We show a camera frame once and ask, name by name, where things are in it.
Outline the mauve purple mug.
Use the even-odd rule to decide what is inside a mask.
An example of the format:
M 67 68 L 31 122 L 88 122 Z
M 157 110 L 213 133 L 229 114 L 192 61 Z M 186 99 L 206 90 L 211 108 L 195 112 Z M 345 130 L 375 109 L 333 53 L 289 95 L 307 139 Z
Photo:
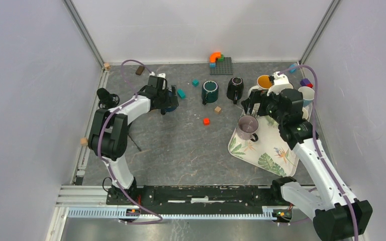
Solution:
M 250 140 L 257 142 L 259 137 L 257 130 L 259 127 L 258 120 L 251 115 L 244 115 L 238 119 L 236 126 L 236 134 L 242 140 Z

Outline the navy blue mug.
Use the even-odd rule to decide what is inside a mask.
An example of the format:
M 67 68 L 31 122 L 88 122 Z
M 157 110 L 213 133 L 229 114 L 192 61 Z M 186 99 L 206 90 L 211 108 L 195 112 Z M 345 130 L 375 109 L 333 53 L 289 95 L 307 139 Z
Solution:
M 178 99 L 176 96 L 176 86 L 172 85 L 171 90 L 167 90 L 165 94 L 165 99 L 162 104 L 162 108 L 160 109 L 160 113 L 165 115 L 167 112 L 175 111 L 178 107 Z

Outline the pink mug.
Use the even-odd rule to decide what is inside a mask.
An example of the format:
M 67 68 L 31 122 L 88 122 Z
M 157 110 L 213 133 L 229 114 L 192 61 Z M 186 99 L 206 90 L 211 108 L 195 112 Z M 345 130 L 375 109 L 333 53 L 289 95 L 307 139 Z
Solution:
M 303 107 L 302 111 L 303 111 L 302 119 L 305 119 L 308 121 L 310 119 L 308 109 Z

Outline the white floral mug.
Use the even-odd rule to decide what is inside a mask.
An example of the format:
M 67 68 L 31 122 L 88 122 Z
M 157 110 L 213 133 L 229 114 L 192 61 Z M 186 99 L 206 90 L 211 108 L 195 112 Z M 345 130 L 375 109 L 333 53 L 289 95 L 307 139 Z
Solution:
M 258 90 L 260 94 L 264 93 L 266 90 L 269 90 L 273 86 L 274 76 L 273 75 L 261 75 L 256 80 L 256 85 L 251 87 L 248 90 L 248 95 Z

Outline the light blue mug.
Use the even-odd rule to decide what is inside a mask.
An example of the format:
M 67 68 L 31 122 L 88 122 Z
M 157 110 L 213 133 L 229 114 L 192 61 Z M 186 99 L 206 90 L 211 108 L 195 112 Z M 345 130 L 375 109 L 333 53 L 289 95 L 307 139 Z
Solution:
M 309 106 L 315 98 L 315 91 L 307 86 L 300 87 L 298 91 L 303 95 L 303 107 Z

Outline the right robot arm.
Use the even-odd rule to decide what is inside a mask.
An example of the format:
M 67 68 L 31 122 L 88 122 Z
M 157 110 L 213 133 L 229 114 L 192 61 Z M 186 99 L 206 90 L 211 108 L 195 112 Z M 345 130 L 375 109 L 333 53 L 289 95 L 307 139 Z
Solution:
M 299 157 L 312 178 L 318 195 L 303 188 L 293 177 L 272 182 L 270 199 L 277 205 L 289 202 L 313 222 L 320 240 L 359 239 L 364 234 L 373 209 L 347 187 L 323 151 L 315 127 L 303 117 L 303 95 L 295 89 L 280 93 L 254 89 L 241 102 L 246 113 L 258 105 L 258 116 L 269 116 L 277 124 L 280 137 Z

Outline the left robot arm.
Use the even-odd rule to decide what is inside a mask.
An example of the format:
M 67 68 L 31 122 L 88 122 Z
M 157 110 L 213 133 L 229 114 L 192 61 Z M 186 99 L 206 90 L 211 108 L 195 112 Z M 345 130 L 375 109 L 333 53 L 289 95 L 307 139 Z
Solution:
M 138 191 L 131 187 L 135 178 L 125 157 L 129 125 L 152 110 L 166 114 L 167 109 L 177 108 L 176 91 L 176 85 L 169 85 L 162 74 L 151 75 L 147 85 L 128 101 L 110 109 L 100 108 L 94 114 L 88 147 L 105 164 L 112 184 L 120 189 L 118 197 L 125 204 L 133 204 L 138 198 Z

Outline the cream white mug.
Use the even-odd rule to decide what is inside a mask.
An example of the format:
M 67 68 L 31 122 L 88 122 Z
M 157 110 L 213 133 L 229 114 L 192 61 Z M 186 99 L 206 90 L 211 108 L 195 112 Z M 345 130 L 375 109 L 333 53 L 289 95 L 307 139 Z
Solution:
M 294 89 L 293 85 L 291 83 L 289 83 L 286 87 L 286 89 Z

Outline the dark green mug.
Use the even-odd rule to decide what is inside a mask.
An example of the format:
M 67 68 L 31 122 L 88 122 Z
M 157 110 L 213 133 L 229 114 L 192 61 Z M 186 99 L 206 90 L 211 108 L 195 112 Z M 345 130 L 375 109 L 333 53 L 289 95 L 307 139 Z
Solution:
M 219 86 L 217 82 L 208 80 L 202 85 L 202 104 L 214 103 L 218 100 Z

